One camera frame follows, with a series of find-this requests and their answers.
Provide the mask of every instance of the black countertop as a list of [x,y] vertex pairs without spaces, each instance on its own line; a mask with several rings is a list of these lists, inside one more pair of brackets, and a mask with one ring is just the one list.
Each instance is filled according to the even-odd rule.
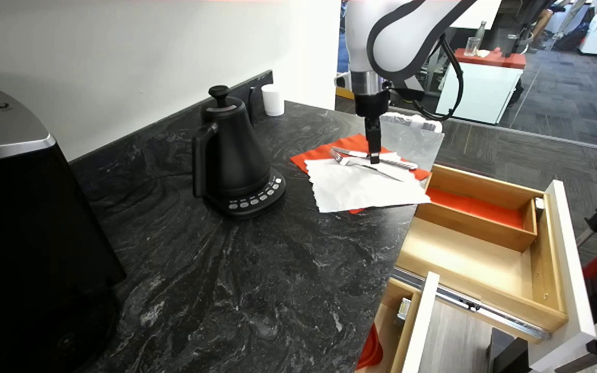
[[[415,208],[321,216],[292,163],[358,116],[286,104],[255,128],[286,176],[280,206],[234,222],[192,197],[191,136],[177,115],[73,163],[129,277],[96,372],[352,372]],[[430,169],[442,134],[385,133]]]

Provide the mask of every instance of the gooseneck kettle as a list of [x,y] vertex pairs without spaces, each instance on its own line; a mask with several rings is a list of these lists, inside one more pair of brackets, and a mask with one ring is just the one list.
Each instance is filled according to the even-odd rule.
[[272,171],[247,108],[227,86],[209,89],[202,130],[192,140],[192,193],[227,216],[253,216],[275,204],[286,180]]

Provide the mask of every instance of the kettle lid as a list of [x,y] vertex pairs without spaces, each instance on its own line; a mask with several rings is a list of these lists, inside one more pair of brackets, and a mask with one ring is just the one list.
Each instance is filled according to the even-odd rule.
[[207,113],[232,113],[238,106],[238,100],[228,98],[230,96],[230,88],[227,86],[213,86],[209,89],[209,96],[216,100],[216,106],[207,106]]

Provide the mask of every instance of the black appliance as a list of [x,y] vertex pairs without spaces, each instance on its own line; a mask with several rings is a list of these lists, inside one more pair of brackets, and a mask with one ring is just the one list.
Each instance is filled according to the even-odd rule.
[[60,148],[0,91],[0,373],[63,373],[100,356],[122,277]]
[[284,195],[286,180],[258,144],[245,104],[227,86],[209,96],[192,140],[192,190],[224,216],[253,216]]

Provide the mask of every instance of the coffee maker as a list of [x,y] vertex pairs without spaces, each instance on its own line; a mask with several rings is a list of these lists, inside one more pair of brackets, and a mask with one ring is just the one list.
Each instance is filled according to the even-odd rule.
[[0,373],[63,373],[100,356],[122,277],[60,148],[0,91]]

